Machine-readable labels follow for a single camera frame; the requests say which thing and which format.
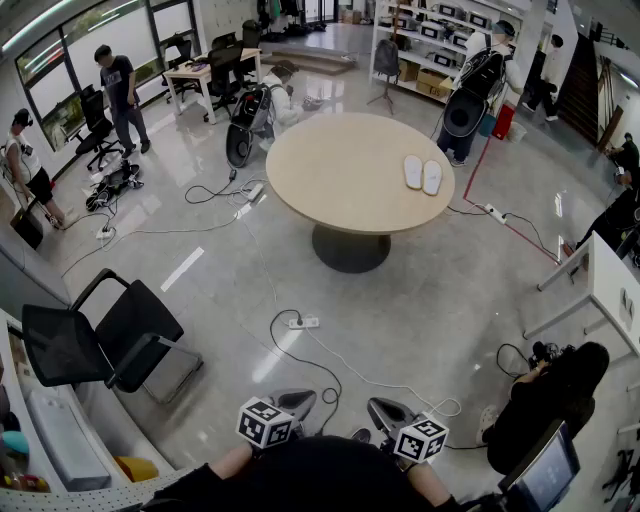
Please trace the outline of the black table pedestal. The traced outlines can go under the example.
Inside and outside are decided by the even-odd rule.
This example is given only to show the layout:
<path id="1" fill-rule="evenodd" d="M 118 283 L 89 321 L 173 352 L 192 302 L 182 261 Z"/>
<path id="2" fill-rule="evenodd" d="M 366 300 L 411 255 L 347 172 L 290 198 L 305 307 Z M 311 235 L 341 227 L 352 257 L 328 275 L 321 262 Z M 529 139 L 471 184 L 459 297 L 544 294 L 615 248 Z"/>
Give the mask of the black table pedestal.
<path id="1" fill-rule="evenodd" d="M 331 269 L 346 274 L 366 273 L 388 257 L 391 236 L 355 234 L 315 225 L 312 246 L 318 258 Z"/>

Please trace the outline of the pale grey flat box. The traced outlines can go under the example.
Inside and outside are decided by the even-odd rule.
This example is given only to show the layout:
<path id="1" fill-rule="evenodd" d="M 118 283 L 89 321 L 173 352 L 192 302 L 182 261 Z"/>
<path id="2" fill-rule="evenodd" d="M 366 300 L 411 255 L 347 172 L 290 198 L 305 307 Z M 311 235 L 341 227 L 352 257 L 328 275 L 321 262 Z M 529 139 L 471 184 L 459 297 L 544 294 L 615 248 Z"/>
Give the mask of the pale grey flat box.
<path id="1" fill-rule="evenodd" d="M 31 391 L 26 406 L 49 460 L 68 491 L 99 490 L 110 483 L 110 474 L 67 401 Z"/>

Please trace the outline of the white storage shelf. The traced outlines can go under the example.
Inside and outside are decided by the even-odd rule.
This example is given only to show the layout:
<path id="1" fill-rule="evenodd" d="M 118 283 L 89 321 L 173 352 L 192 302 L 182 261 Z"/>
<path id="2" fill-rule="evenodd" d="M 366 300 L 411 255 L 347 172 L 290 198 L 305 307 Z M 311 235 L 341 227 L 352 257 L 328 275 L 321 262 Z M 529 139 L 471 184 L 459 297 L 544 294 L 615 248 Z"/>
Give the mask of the white storage shelf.
<path id="1" fill-rule="evenodd" d="M 484 5 L 484 4 L 482 4 L 482 2 L 480 0 L 471 0 L 471 1 L 474 3 L 474 8 L 476 10 L 480 11 L 480 10 L 487 9 L 487 10 L 489 10 L 489 12 L 497 14 L 499 16 L 499 18 L 495 22 L 495 24 L 500 20 L 505 20 L 505 21 L 507 21 L 507 22 L 509 22 L 509 23 L 511 23 L 513 25 L 513 27 L 515 28 L 515 36 L 511 40 L 511 42 L 509 43 L 509 47 L 510 47 L 510 50 L 512 52 L 512 55 L 514 56 L 515 53 L 516 53 L 516 48 L 517 48 L 517 38 L 518 38 L 518 35 L 519 35 L 519 29 L 521 28 L 521 20 L 516 18 L 516 17 L 510 16 L 508 14 L 501 13 L 497 9 L 497 7 L 495 7 L 495 6 L 492 6 L 490 4 Z M 376 36 L 376 27 L 374 25 L 375 18 L 376 18 L 376 7 L 375 7 L 374 15 L 373 15 L 373 35 L 372 35 L 372 42 L 371 42 L 371 49 L 373 51 L 375 51 L 377 43 L 380 40 L 389 40 L 389 39 L 387 39 L 385 37 L 378 38 Z M 380 74 L 377 74 L 377 73 L 375 73 L 373 71 L 373 60 L 374 60 L 374 57 L 372 58 L 372 62 L 369 65 L 369 80 L 371 82 L 378 81 L 378 82 L 380 82 L 381 84 L 384 85 L 384 81 L 386 79 L 386 75 L 380 75 Z M 440 68 L 440 67 L 438 67 L 436 69 L 431 69 L 431 68 L 426 67 L 426 65 L 423 64 L 423 63 L 420 63 L 419 65 L 420 65 L 420 69 L 421 68 L 426 68 L 426 69 L 434 70 L 434 71 L 439 72 L 439 73 L 444 74 L 444 75 L 448 75 L 452 79 L 452 81 L 454 83 L 454 80 L 458 77 L 458 75 L 459 75 L 459 73 L 460 73 L 460 71 L 461 71 L 461 69 L 463 67 L 464 61 L 462 63 L 462 66 L 459 69 L 455 70 L 455 71 L 453 71 L 453 70 L 451 70 L 449 68 Z M 447 100 L 450 97 L 449 96 L 446 100 L 441 100 L 441 99 L 436 99 L 436 98 L 432 98 L 432 97 L 426 96 L 426 95 L 424 95 L 424 94 L 422 94 L 422 93 L 420 93 L 420 92 L 418 92 L 416 90 L 416 81 L 402 82 L 402 81 L 397 80 L 397 84 L 394 87 L 397 87 L 397 88 L 400 88 L 400 89 L 403 89 L 403 90 L 407 90 L 409 92 L 416 93 L 418 95 L 421 95 L 421 96 L 423 96 L 425 98 L 428 98 L 430 100 L 434 100 L 434 101 L 436 101 L 438 103 L 441 103 L 441 104 L 446 103 Z"/>

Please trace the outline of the person's black top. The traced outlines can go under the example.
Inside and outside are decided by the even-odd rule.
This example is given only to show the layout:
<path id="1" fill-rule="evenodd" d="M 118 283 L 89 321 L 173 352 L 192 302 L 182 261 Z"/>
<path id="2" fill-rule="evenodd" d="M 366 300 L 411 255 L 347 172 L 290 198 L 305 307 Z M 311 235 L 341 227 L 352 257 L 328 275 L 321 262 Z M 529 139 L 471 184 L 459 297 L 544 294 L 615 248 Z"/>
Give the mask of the person's black top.
<path id="1" fill-rule="evenodd" d="M 221 479 L 208 463 L 155 492 L 140 512 L 498 512 L 485 499 L 436 509 L 374 445 L 312 436 L 258 451 Z"/>

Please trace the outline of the yellow container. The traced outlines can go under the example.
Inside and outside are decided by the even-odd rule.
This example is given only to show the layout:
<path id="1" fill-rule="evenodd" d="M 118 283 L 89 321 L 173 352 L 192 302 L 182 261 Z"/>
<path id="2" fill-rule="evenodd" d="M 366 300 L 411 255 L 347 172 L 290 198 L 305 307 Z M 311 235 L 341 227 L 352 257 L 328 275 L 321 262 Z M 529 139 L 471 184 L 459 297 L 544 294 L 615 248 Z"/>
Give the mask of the yellow container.
<path id="1" fill-rule="evenodd" d="M 159 476 L 159 470 L 153 462 L 137 457 L 115 456 L 115 462 L 133 483 L 138 483 Z"/>

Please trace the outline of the white perforated shelf unit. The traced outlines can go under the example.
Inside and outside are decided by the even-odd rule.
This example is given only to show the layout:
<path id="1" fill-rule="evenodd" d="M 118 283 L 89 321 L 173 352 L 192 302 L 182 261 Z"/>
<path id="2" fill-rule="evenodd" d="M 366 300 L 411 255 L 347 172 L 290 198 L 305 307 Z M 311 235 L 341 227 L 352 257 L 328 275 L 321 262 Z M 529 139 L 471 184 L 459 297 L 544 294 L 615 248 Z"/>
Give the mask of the white perforated shelf unit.
<path id="1" fill-rule="evenodd" d="M 116 512 L 135 510 L 163 489 L 190 472 L 174 468 L 146 438 L 125 410 L 114 392 L 102 384 L 87 384 L 78 392 L 69 386 L 34 388 L 65 400 L 101 464 L 109 473 L 106 486 L 98 490 L 72 492 L 66 488 L 51 462 L 29 413 L 26 394 L 31 390 L 19 378 L 10 334 L 21 334 L 21 324 L 0 309 L 0 409 L 6 405 L 18 420 L 29 448 L 28 466 L 20 476 L 42 478 L 49 487 L 47 493 L 16 490 L 0 482 L 0 512 Z M 124 450 L 127 456 L 138 457 L 154 464 L 159 475 L 142 482 L 132 482 L 117 464 L 111 450 Z"/>

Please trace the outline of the red box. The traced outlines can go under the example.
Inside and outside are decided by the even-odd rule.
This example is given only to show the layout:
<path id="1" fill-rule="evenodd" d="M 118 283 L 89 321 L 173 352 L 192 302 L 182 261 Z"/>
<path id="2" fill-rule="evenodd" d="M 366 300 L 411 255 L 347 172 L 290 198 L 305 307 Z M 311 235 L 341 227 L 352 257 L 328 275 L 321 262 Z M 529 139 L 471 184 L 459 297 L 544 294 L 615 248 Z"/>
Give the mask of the red box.
<path id="1" fill-rule="evenodd" d="M 511 103 L 505 102 L 496 119 L 496 124 L 492 132 L 494 137 L 499 140 L 504 140 L 507 137 L 514 115 L 515 107 Z"/>

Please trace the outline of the dark bag on tripod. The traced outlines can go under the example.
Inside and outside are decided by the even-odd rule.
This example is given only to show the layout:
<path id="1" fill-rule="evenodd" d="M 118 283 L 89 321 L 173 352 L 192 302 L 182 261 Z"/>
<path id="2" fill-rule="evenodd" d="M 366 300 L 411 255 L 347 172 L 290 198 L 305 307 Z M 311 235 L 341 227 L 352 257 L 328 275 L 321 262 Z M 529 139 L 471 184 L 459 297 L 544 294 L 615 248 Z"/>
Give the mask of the dark bag on tripod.
<path id="1" fill-rule="evenodd" d="M 399 49 L 394 41 L 380 40 L 377 43 L 373 71 L 380 75 L 386 75 L 394 81 L 398 80 L 400 75 Z"/>

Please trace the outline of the tripod stand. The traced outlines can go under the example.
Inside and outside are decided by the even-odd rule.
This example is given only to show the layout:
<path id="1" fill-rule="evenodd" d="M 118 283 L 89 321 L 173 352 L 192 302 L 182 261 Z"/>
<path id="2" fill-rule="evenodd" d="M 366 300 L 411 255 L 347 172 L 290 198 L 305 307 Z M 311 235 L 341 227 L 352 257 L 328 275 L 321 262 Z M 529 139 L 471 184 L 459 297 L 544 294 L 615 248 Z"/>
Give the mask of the tripod stand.
<path id="1" fill-rule="evenodd" d="M 387 75 L 384 81 L 382 92 L 378 96 L 372 97 L 366 103 L 366 105 L 371 106 L 376 102 L 383 102 L 386 105 L 390 115 L 394 116 L 394 101 L 390 96 L 390 90 L 396 84 L 397 84 L 397 78 L 396 77 L 392 78 L 390 75 Z"/>

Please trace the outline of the dark staircase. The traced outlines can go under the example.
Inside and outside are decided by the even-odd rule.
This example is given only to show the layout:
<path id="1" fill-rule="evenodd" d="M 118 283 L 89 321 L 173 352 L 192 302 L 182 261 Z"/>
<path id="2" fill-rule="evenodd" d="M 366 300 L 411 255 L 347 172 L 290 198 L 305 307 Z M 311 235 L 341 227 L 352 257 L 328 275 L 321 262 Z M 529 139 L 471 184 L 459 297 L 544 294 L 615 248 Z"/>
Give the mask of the dark staircase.
<path id="1" fill-rule="evenodd" d="M 592 146 L 598 142 L 598 76 L 593 43 L 578 35 L 559 95 L 559 117 Z"/>

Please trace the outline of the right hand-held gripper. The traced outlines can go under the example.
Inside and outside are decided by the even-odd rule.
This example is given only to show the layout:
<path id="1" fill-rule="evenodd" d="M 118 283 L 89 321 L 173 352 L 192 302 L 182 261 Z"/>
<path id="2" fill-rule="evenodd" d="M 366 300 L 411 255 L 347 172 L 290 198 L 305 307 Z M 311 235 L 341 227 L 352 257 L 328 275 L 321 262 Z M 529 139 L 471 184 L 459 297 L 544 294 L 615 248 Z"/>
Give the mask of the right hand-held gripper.
<path id="1" fill-rule="evenodd" d="M 431 462 L 446 444 L 449 428 L 430 414 L 415 414 L 404 404 L 373 397 L 367 411 L 375 427 L 388 433 L 384 450 L 411 463 Z"/>

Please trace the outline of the black stool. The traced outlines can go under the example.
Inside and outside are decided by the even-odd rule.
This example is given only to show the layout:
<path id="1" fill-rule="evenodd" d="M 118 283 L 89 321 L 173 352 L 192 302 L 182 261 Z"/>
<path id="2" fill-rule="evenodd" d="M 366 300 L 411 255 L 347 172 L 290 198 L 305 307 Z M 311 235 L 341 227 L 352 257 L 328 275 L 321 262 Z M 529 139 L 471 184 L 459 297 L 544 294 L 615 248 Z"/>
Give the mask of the black stool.
<path id="1" fill-rule="evenodd" d="M 10 225 L 31 248 L 39 247 L 44 237 L 43 227 L 29 208 L 20 208 L 11 219 Z"/>

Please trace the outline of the white slipper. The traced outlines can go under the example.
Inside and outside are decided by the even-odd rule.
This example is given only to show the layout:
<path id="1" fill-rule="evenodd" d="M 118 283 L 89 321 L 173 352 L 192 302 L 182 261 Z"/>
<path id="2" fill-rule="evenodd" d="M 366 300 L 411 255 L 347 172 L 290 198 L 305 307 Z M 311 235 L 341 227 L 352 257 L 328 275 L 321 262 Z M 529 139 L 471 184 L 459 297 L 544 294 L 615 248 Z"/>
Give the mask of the white slipper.
<path id="1" fill-rule="evenodd" d="M 436 196 L 442 183 L 443 170 L 435 160 L 428 160 L 423 166 L 422 191 L 429 196 Z"/>
<path id="2" fill-rule="evenodd" d="M 423 162 L 416 155 L 404 159 L 405 184 L 412 190 L 421 190 L 423 186 Z"/>

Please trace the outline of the black mesh visitor chair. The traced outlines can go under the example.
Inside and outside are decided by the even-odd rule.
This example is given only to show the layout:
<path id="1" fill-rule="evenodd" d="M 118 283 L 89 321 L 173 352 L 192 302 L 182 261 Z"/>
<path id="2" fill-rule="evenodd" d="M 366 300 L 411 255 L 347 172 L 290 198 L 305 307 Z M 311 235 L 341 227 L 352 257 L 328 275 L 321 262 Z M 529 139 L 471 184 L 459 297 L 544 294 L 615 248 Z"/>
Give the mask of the black mesh visitor chair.
<path id="1" fill-rule="evenodd" d="M 124 288 L 96 327 L 81 307 L 106 280 Z M 125 281 L 105 268 L 67 309 L 22 307 L 22 335 L 31 368 L 41 385 L 57 387 L 101 382 L 126 393 L 144 388 L 158 404 L 174 400 L 203 365 L 202 356 L 179 343 L 183 328 L 140 280 Z M 194 360 L 178 384 L 157 396 L 146 380 L 171 351 Z"/>

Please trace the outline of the person's left forearm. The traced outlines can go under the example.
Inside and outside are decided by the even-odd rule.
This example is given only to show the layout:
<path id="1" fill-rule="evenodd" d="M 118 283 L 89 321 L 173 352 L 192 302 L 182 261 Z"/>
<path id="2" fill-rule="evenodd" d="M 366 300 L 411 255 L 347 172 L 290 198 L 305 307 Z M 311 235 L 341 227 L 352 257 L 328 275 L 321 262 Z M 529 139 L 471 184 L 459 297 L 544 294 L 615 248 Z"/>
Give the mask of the person's left forearm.
<path id="1" fill-rule="evenodd" d="M 243 441 L 215 462 L 209 468 L 221 479 L 229 479 L 239 474 L 253 460 L 253 446 Z"/>

